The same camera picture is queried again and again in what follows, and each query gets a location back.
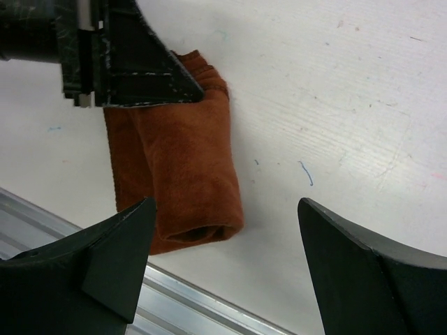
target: brown cloth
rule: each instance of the brown cloth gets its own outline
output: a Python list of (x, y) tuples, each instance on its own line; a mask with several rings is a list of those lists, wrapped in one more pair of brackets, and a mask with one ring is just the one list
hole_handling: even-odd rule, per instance
[(157, 203), (151, 255), (223, 241), (244, 225), (226, 83), (197, 50), (178, 57), (205, 90), (201, 102), (104, 110), (117, 210)]

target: white tabletop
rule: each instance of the white tabletop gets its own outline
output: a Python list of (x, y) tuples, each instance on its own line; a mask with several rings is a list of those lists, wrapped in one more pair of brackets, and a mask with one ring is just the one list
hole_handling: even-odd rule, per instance
[[(230, 241), (153, 263), (292, 332), (321, 335), (301, 197), (447, 255), (442, 0), (140, 4), (168, 47), (199, 49), (228, 81), (247, 217)], [(55, 65), (0, 63), (0, 78), (0, 186), (82, 227), (113, 215), (102, 111), (72, 108)]]

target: folded cloth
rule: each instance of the folded cloth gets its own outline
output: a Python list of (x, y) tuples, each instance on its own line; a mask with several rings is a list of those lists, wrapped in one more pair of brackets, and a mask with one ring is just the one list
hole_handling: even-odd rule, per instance
[(197, 50), (178, 58), (205, 90), (201, 102), (104, 110), (117, 210), (157, 203), (151, 255), (223, 241), (244, 225), (226, 83)]

